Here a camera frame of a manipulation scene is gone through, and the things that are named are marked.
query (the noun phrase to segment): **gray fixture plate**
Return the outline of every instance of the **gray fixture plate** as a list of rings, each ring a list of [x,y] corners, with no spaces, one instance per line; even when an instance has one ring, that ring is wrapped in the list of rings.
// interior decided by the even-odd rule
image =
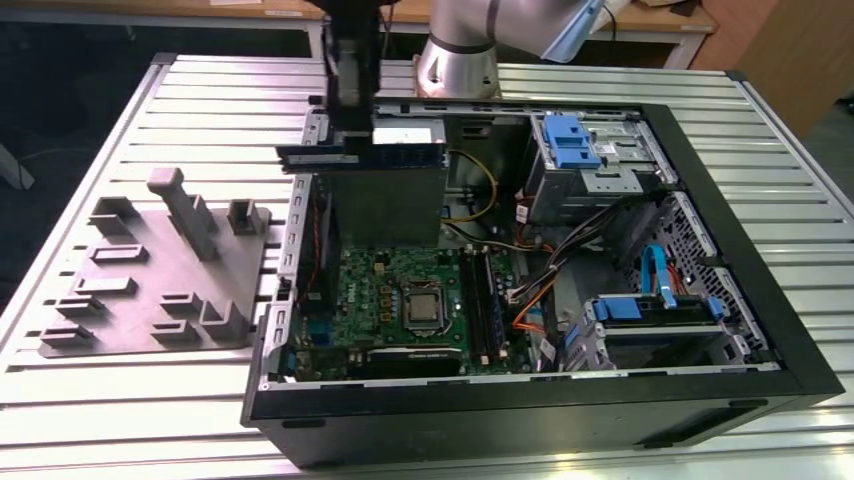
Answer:
[[[202,301],[211,302],[221,316],[226,315],[230,301],[247,319],[253,318],[255,291],[265,255],[266,229],[270,210],[259,208],[265,232],[259,235],[234,235],[226,209],[211,209],[218,232],[211,233],[219,258],[201,262],[186,240],[179,235],[167,211],[142,211],[141,217],[126,221],[134,237],[103,238],[90,247],[88,255],[76,275],[74,285],[82,279],[131,277],[138,284],[134,294],[95,294],[106,306],[103,316],[63,318],[56,313],[56,322],[48,328],[80,325],[95,335],[95,341],[79,346],[54,348],[43,344],[39,353],[44,357],[145,353],[185,350],[241,348],[249,338],[214,341],[199,327],[199,315],[171,316],[161,306],[162,295],[195,293]],[[143,262],[102,263],[92,261],[92,252],[110,245],[142,244],[149,251]],[[63,297],[78,296],[62,292]],[[161,343],[151,336],[158,322],[186,319],[198,338],[191,341]]]

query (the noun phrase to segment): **cable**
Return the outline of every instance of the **cable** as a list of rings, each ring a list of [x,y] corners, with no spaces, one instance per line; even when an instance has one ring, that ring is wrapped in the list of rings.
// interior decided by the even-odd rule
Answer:
[[[486,168],[486,165],[483,165],[481,160],[478,160],[470,153],[465,152],[463,150],[449,150],[449,153],[457,153],[457,154],[462,155],[463,157],[466,157],[471,161],[471,163],[474,163],[478,166],[481,171],[485,173],[485,175],[490,179],[490,187],[493,188],[493,196],[490,197],[490,203],[487,203],[487,205],[483,208],[483,210],[481,210],[474,215],[469,215],[467,217],[443,218],[442,219],[442,223],[446,223],[446,224],[449,224],[449,223],[471,222],[475,218],[482,217],[483,214],[486,214],[486,212],[489,212],[490,209],[495,206],[495,202],[498,201],[498,181],[495,180],[495,176],[493,176],[493,172],[490,172],[490,169]]]
[[[36,157],[40,157],[43,155],[48,155],[48,154],[56,153],[56,152],[88,152],[88,153],[95,153],[95,150],[91,149],[91,148],[86,148],[86,147],[48,148],[47,150],[42,150],[40,152],[31,153],[30,155],[24,155],[23,157],[20,157],[18,159],[18,161],[23,162],[24,160],[30,160],[32,158],[36,158]]]
[[[469,240],[473,243],[481,243],[483,245],[493,245],[495,247],[509,248],[510,250],[515,250],[517,252],[534,252],[534,251],[537,251],[533,248],[517,247],[515,245],[510,245],[509,243],[503,243],[503,242],[499,242],[499,241],[486,240],[483,238],[478,238],[473,234],[466,233],[466,231],[463,231],[463,229],[459,228],[454,224],[449,223],[445,226],[449,228],[450,231],[453,231],[457,235],[459,235],[463,239]]]
[[[386,58],[386,53],[389,52],[389,43],[391,39],[391,27],[395,23],[395,4],[393,3],[389,7],[389,21],[383,19],[383,26],[386,27],[386,38],[383,39],[383,59]]]
[[[43,155],[48,155],[51,153],[58,152],[88,152],[95,153],[95,150],[86,147],[68,147],[68,148],[48,148],[47,150],[42,150],[40,152],[31,153],[30,155],[24,155],[20,158],[16,158],[18,161],[18,186],[20,190],[27,190],[27,186],[24,185],[24,160],[31,160]]]
[[[554,286],[557,280],[558,277],[556,276],[556,278],[551,279],[551,281],[546,284],[541,291],[537,292],[537,295],[534,295],[531,301],[525,305],[522,311],[519,312],[519,315],[517,315],[517,318],[513,320],[513,328],[522,330],[534,330],[535,332],[539,332],[542,334],[546,333],[538,325],[523,323],[522,319],[525,318],[525,315],[529,313],[529,310],[531,310],[537,302],[539,302],[539,299],[543,298],[543,295],[546,295],[546,292],[549,292],[549,289]]]
[[[612,17],[612,43],[610,43],[610,55],[612,55],[612,61],[614,61],[614,52],[617,51],[617,17],[614,16],[614,12],[612,11],[612,9],[609,8],[608,5],[602,5],[602,8],[605,8],[605,11],[609,13],[609,16]]]

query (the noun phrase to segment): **computer chassis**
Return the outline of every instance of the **computer chassis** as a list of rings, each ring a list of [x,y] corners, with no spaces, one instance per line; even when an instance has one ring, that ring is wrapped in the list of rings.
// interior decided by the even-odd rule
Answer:
[[[261,429],[297,465],[689,446],[772,412],[805,408],[844,391],[666,106],[394,98],[379,99],[378,103],[378,129],[415,125],[430,130],[427,141],[434,144],[467,149],[491,145],[495,154],[485,163],[499,183],[513,192],[518,188],[522,194],[517,200],[526,194],[533,197],[530,204],[519,201],[510,215],[515,213],[517,220],[531,228],[542,227],[538,243],[562,231],[561,225],[580,222],[630,191],[648,191],[656,184],[664,194],[654,202],[624,211],[602,233],[600,241],[610,252],[608,262],[597,258],[594,243],[594,253],[573,258],[556,280],[549,308],[558,317],[562,343],[529,340],[526,344],[529,359],[539,362],[549,357],[551,368],[538,370],[529,362],[530,371],[507,372],[511,374],[475,375],[470,367],[441,377],[326,381],[299,378],[294,345],[303,341],[299,325],[311,318],[311,308],[323,310],[327,300],[333,308],[346,304],[334,294],[323,299],[315,291],[337,291],[337,252],[347,249],[349,240],[342,247],[345,235],[333,214],[329,182],[319,182],[309,173],[294,175],[281,290],[258,327],[242,422]],[[570,173],[550,165],[557,158],[550,152],[556,144],[549,144],[539,130],[545,117],[554,115],[572,115],[586,125],[590,151],[610,160],[602,163],[602,175],[592,177],[590,171],[582,170]],[[323,112],[310,113],[305,143],[321,143],[326,128]],[[582,161],[576,154],[573,158]],[[455,202],[470,193],[467,185],[481,182],[486,190],[489,182],[462,161],[450,162],[449,155],[434,166],[438,170],[431,170],[430,178],[437,171],[447,170],[443,212],[450,214],[459,208]],[[597,185],[622,193],[592,194]],[[406,189],[391,190],[385,193],[391,198],[407,193]],[[314,251],[311,237],[318,236],[310,225],[319,229],[329,245],[317,257],[307,253]],[[462,258],[481,251],[478,245],[450,240],[438,226],[435,233],[441,237],[438,248],[449,249],[447,255]],[[662,328],[674,327],[660,322],[658,313],[653,320],[644,313],[645,321],[653,322],[645,324],[652,330],[624,329],[624,338],[633,339],[629,343],[621,340],[620,345],[630,347],[612,347],[612,352],[604,347],[604,339],[618,338],[609,336],[608,330],[626,326],[621,319],[625,307],[638,315],[630,315],[633,319],[641,318],[636,311],[664,311],[656,304],[664,292],[644,288],[638,268],[652,242],[661,246],[686,280],[684,295],[677,295],[680,305],[685,301],[685,308],[701,312],[701,322],[681,326],[682,333],[694,328],[718,334],[702,343],[705,353],[698,355],[704,360],[698,360],[694,349],[690,355],[684,351],[670,357],[692,360],[665,360],[656,367],[657,360],[648,358],[646,366],[622,368],[621,358],[629,359],[624,365],[641,358],[632,353],[638,348],[636,339],[644,337],[636,334],[656,334],[657,328],[661,333]],[[383,248],[390,247],[378,245],[381,253]],[[318,262],[330,275],[310,283]],[[513,265],[515,279],[525,278],[533,265],[519,258]],[[597,280],[597,272],[606,270],[608,278]],[[311,299],[318,300],[314,307]],[[442,302],[458,306],[454,298]],[[710,322],[712,317],[724,320]],[[323,333],[313,338],[329,341]],[[685,350],[692,345],[696,343],[668,348]],[[610,356],[597,357],[604,351]]]

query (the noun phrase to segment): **blue plastic latch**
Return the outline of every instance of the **blue plastic latch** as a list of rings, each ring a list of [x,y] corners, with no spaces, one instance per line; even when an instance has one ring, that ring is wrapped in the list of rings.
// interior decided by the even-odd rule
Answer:
[[[673,288],[670,287],[670,275],[668,273],[668,254],[658,244],[650,244],[644,249],[644,257],[641,257],[641,291],[653,293],[653,273],[650,272],[650,263],[656,268],[656,283],[658,291],[662,294],[665,308],[677,308],[677,299],[673,296]]]
[[[630,297],[606,298],[601,300],[614,320],[641,320],[638,302]]]
[[[609,308],[605,306],[605,301],[597,300],[593,302],[593,313],[598,321],[609,319]]]
[[[564,339],[564,349],[569,349],[573,345],[573,341],[578,338],[578,335],[582,333],[578,325],[573,325],[573,330],[566,334],[566,338]]]
[[[709,305],[709,312],[712,313],[712,316],[721,320],[726,315],[721,299],[718,297],[709,297],[706,299],[706,305]]]
[[[600,168],[602,159],[590,149],[590,133],[576,115],[546,115],[546,140],[558,168]]]

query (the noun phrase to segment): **aluminum table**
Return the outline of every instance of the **aluminum table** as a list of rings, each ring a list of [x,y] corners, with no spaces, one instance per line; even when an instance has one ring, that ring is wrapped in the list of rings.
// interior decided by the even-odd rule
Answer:
[[[138,209],[159,198],[153,167],[185,170],[210,207],[255,198],[279,220],[267,239],[257,311],[273,295],[291,180],[274,145],[298,142],[310,59],[161,55],[0,320],[0,473],[4,478],[258,478],[301,472],[239,425],[250,349],[39,356],[46,300],[99,236],[100,196]],[[849,392],[854,391],[854,208],[746,82],[720,72],[502,65],[506,98],[664,103],[690,137]],[[383,95],[411,96],[409,62],[383,67]],[[370,478],[765,478],[854,476],[854,393],[769,416],[688,449],[361,467]]]

